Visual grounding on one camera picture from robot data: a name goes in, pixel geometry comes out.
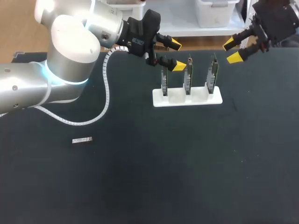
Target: plastic container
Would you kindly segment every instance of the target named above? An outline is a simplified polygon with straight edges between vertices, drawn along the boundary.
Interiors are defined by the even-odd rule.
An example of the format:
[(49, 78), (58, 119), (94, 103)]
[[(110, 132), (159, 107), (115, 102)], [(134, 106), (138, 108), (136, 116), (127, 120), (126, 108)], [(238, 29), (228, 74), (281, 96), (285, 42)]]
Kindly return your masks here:
[(202, 28), (227, 27), (240, 0), (195, 0), (198, 24)]
[(132, 17), (137, 20), (142, 20), (145, 1), (141, 0), (100, 0), (103, 3), (110, 5), (122, 11), (123, 20), (128, 20)]

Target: shelf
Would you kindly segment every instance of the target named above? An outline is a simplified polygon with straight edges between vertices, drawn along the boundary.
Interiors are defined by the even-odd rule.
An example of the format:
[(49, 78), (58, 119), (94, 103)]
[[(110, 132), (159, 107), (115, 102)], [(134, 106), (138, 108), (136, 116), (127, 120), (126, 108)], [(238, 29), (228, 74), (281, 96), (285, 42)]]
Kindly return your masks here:
[(227, 27), (200, 28), (194, 8), (194, 0), (147, 0), (144, 11), (152, 9), (161, 14), (160, 33), (163, 35), (226, 36), (244, 30), (245, 23), (236, 9)]

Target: white spiral cable wrap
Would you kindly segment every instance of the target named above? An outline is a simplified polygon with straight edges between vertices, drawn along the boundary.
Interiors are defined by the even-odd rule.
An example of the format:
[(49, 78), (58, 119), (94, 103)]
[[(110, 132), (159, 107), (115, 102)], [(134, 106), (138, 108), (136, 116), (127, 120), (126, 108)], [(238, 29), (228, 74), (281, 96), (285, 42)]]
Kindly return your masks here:
[(56, 114), (53, 114), (51, 111), (47, 110), (46, 108), (42, 107), (42, 106), (36, 106), (35, 108), (48, 114), (49, 116), (55, 118), (56, 120), (59, 120), (60, 122), (67, 124), (67, 125), (72, 125), (72, 126), (84, 126), (84, 125), (89, 125), (92, 124), (94, 122), (96, 122), (97, 120), (101, 119), (105, 113), (108, 110), (109, 107), (109, 102), (110, 102), (110, 93), (109, 93), (109, 85), (108, 85), (108, 79), (107, 79), (107, 64), (108, 64), (108, 60), (110, 58), (110, 56), (116, 52), (116, 51), (126, 51), (128, 52), (128, 48), (127, 47), (115, 47), (112, 48), (106, 55), (105, 59), (104, 59), (104, 63), (103, 63), (103, 79), (104, 79), (104, 84), (105, 84), (105, 90), (106, 90), (106, 103), (105, 103), (105, 107), (102, 111), (102, 113), (99, 114), (99, 116), (97, 116), (96, 118), (90, 120), (90, 121), (86, 121), (86, 122), (72, 122), (72, 121), (68, 121), (65, 120), (59, 116), (57, 116)]

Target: dark table surface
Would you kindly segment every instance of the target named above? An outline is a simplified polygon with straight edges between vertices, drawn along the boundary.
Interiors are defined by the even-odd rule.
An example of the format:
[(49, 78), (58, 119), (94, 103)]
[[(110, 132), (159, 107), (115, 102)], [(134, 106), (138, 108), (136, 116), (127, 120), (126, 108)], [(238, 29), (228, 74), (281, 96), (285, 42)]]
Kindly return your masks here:
[[(186, 61), (189, 53), (193, 85), (202, 86), (213, 52), (167, 56)], [(221, 105), (154, 108), (160, 68), (115, 53), (111, 105), (100, 121), (67, 126), (34, 108), (1, 118), (0, 223), (298, 223), (299, 50), (271, 49), (234, 65), (216, 54)], [(97, 116), (104, 56), (81, 98), (46, 107), (72, 121)], [(181, 85), (182, 73), (170, 76), (170, 87)], [(89, 136), (92, 144), (71, 144)]]

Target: wooden floor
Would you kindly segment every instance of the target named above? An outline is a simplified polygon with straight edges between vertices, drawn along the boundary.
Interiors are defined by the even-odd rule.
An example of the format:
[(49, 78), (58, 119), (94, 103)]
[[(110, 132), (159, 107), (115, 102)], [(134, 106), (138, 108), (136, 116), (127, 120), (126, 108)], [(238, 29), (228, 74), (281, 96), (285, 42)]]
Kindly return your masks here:
[[(0, 63), (8, 63), (16, 51), (45, 52), (48, 32), (34, 19), (36, 0), (0, 0)], [(180, 37), (182, 50), (221, 49), (228, 36)]]

